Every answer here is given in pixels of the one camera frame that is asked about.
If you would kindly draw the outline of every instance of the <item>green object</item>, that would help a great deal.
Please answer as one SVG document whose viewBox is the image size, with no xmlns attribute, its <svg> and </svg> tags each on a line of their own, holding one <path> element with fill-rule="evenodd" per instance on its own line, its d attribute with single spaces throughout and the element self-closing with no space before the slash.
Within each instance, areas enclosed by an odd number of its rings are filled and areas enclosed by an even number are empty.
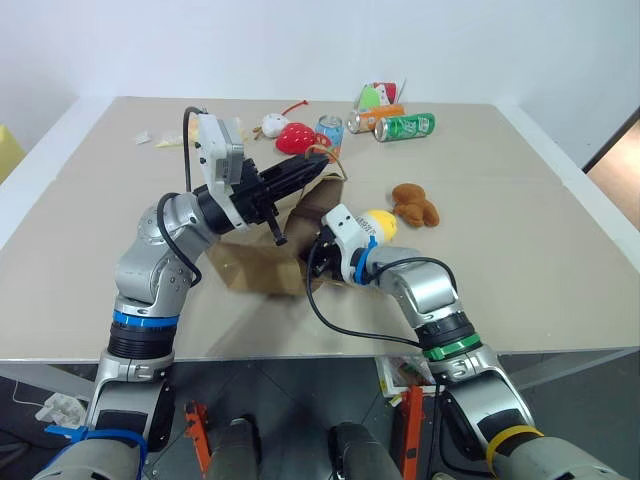
<svg viewBox="0 0 640 480">
<path fill-rule="evenodd" d="M 451 355 L 452 353 L 459 352 L 460 350 L 464 350 L 466 348 L 472 347 L 476 343 L 480 342 L 480 335 L 474 333 L 473 335 L 469 335 L 468 337 L 463 338 L 462 340 L 458 340 L 457 342 L 450 343 L 449 345 L 445 345 L 444 347 L 435 347 L 431 350 L 424 350 L 422 354 L 427 358 L 427 360 L 431 360 L 432 362 L 437 362 L 438 360 L 444 360 L 446 357 Z"/>
<path fill-rule="evenodd" d="M 418 113 L 397 117 L 381 118 L 376 124 L 374 135 L 380 142 L 405 138 L 426 137 L 436 128 L 436 117 L 432 113 Z"/>
<path fill-rule="evenodd" d="M 364 87 L 362 89 L 362 93 L 360 94 L 360 103 L 358 103 L 358 108 L 360 110 L 368 110 L 371 107 L 379 106 L 380 94 L 378 93 L 378 91 L 373 87 Z"/>
</svg>

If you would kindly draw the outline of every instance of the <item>green can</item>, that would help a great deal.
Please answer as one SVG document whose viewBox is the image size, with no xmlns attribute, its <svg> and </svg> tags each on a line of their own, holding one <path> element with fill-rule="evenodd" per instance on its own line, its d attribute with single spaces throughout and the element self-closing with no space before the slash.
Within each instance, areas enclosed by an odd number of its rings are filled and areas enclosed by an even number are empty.
<svg viewBox="0 0 640 480">
<path fill-rule="evenodd" d="M 381 118 L 376 123 L 373 135 L 379 142 L 426 137 L 436 128 L 436 117 L 432 113 L 417 113 L 398 117 Z"/>
</svg>

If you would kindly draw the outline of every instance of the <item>table surface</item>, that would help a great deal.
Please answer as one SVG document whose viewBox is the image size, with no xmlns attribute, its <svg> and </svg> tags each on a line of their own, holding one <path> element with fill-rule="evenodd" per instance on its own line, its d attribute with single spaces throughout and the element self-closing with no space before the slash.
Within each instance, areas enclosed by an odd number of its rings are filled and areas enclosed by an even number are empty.
<svg viewBox="0 0 640 480">
<path fill-rule="evenodd" d="M 2 359 L 98 358 L 108 341 L 114 267 L 140 215 L 163 193 L 184 188 L 181 148 L 154 144 L 164 133 L 179 132 L 190 104 L 238 116 L 250 133 L 264 114 L 290 102 L 116 99 L 0 250 Z M 288 116 L 314 125 L 321 114 L 346 117 L 349 107 L 312 102 Z M 500 112 L 465 104 L 407 109 L 433 112 L 435 132 L 385 144 L 345 133 L 341 159 L 349 181 L 342 198 L 351 211 L 390 209 L 395 185 L 423 185 L 441 224 L 413 229 L 399 222 L 393 244 L 418 248 L 453 268 L 469 318 L 497 351 L 638 345 L 638 272 Z M 132 137 L 143 130 L 153 141 L 135 145 Z M 252 136 L 245 152 L 260 169 L 285 158 L 272 141 Z M 196 162 L 192 171 L 194 185 L 203 183 Z M 197 264 L 203 281 L 183 310 L 178 359 L 415 352 L 335 333 L 313 316 L 304 297 L 230 291 L 206 255 Z M 325 316 L 341 326 L 414 338 L 393 299 L 378 292 L 325 285 L 316 297 Z"/>
</svg>

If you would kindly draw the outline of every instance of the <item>black cable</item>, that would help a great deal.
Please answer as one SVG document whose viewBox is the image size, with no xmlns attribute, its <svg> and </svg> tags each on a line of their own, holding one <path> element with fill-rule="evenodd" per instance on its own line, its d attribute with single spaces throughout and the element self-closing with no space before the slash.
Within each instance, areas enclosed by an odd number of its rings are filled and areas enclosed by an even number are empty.
<svg viewBox="0 0 640 480">
<path fill-rule="evenodd" d="M 433 459 L 435 457 L 436 450 L 436 415 L 438 414 L 438 397 L 440 396 L 440 384 L 436 382 L 436 391 L 433 395 L 433 411 L 431 413 L 431 444 L 429 445 L 429 459 L 427 462 L 427 480 L 431 480 L 431 474 L 433 473 Z"/>
<path fill-rule="evenodd" d="M 318 237 L 318 239 L 314 242 L 313 246 L 311 247 L 311 252 L 309 253 L 309 259 L 307 261 L 306 290 L 307 290 L 307 298 L 309 299 L 309 303 L 311 304 L 311 309 L 316 314 L 316 316 L 320 319 L 320 321 L 324 323 L 327 327 L 329 327 L 331 330 L 335 330 L 336 332 L 343 333 L 345 335 L 351 335 L 353 337 L 360 337 L 360 338 L 372 338 L 374 340 L 387 340 L 389 342 L 405 343 L 407 345 L 411 345 L 413 347 L 419 348 L 420 344 L 418 342 L 409 340 L 408 338 L 394 337 L 392 335 L 382 335 L 379 333 L 356 332 L 354 330 L 347 330 L 346 328 L 338 327 L 337 325 L 334 325 L 329 320 L 327 320 L 324 317 L 324 315 L 320 313 L 320 310 L 318 309 L 318 306 L 316 305 L 316 302 L 313 299 L 313 292 L 311 290 L 313 260 L 315 258 L 316 250 L 319 244 L 320 244 L 320 237 Z"/>
<path fill-rule="evenodd" d="M 439 438 L 439 450 L 440 450 L 440 460 L 449 470 L 453 470 L 454 472 L 462 473 L 464 475 L 473 475 L 474 477 L 483 477 L 483 478 L 493 478 L 493 475 L 489 472 L 483 472 L 481 470 L 469 470 L 467 468 L 457 467 L 453 465 L 444 453 L 444 416 L 440 415 L 440 438 Z"/>
<path fill-rule="evenodd" d="M 158 201 L 156 222 L 158 223 L 158 229 L 160 230 L 160 235 L 162 235 L 162 239 L 165 242 L 167 242 L 167 245 L 169 246 L 171 251 L 175 253 L 176 257 L 178 257 L 180 261 L 184 263 L 187 266 L 187 268 L 191 270 L 195 275 L 195 278 L 191 282 L 191 287 L 195 287 L 200 282 L 200 280 L 202 280 L 202 273 L 200 272 L 198 267 L 196 267 L 194 263 L 191 260 L 189 260 L 189 257 L 187 257 L 185 253 L 182 250 L 180 250 L 180 248 L 176 245 L 176 243 L 171 238 L 171 235 L 169 235 L 169 232 L 167 232 L 167 227 L 164 224 L 164 206 L 167 203 L 167 201 L 177 196 L 178 196 L 177 193 L 165 193 L 162 196 L 162 198 Z"/>
<path fill-rule="evenodd" d="M 41 448 L 42 450 L 61 450 L 62 448 L 67 446 L 67 444 L 62 444 L 59 447 L 54 447 L 54 446 L 50 446 L 50 445 L 40 445 L 38 443 L 32 442 L 31 440 L 28 440 L 27 438 L 23 437 L 22 435 L 18 435 L 17 433 L 14 433 L 14 432 L 12 432 L 10 430 L 7 430 L 7 429 L 1 428 L 1 427 L 0 427 L 0 432 L 4 432 L 7 435 L 10 435 L 15 439 L 20 440 L 22 443 L 26 443 L 30 447 Z"/>
<path fill-rule="evenodd" d="M 182 147 L 184 151 L 184 181 L 187 192 L 191 191 L 191 163 L 189 162 L 189 115 L 203 113 L 196 107 L 187 107 L 182 117 Z"/>
<path fill-rule="evenodd" d="M 456 283 L 456 277 L 453 274 L 453 271 L 451 270 L 451 268 L 449 268 L 449 265 L 447 265 L 441 260 L 438 260 L 437 258 L 431 258 L 431 257 L 409 257 L 409 258 L 403 258 L 401 260 L 396 260 L 394 262 L 389 262 L 383 265 L 382 267 L 378 268 L 374 272 L 374 274 L 371 276 L 371 281 L 377 280 L 378 278 L 380 278 L 380 275 L 382 275 L 384 272 L 386 272 L 390 268 L 397 267 L 398 265 L 404 265 L 405 263 L 414 263 L 414 262 L 435 263 L 436 265 L 440 265 L 442 268 L 445 269 L 445 271 L 447 272 L 447 275 L 449 275 L 449 279 L 451 280 L 451 285 L 453 286 L 453 289 L 456 292 L 458 291 L 458 284 Z"/>
</svg>

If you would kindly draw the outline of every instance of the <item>red string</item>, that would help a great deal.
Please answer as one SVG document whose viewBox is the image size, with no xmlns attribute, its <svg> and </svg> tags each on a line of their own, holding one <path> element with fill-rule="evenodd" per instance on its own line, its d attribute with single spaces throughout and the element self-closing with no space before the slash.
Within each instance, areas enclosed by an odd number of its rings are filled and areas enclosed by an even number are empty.
<svg viewBox="0 0 640 480">
<path fill-rule="evenodd" d="M 293 110 L 294 108 L 298 108 L 301 105 L 309 105 L 309 102 L 307 102 L 306 100 L 303 100 L 301 102 L 296 103 L 295 105 L 291 105 L 289 108 L 287 108 L 284 112 L 282 112 L 282 116 L 284 117 L 287 113 L 289 113 L 291 110 Z"/>
</svg>

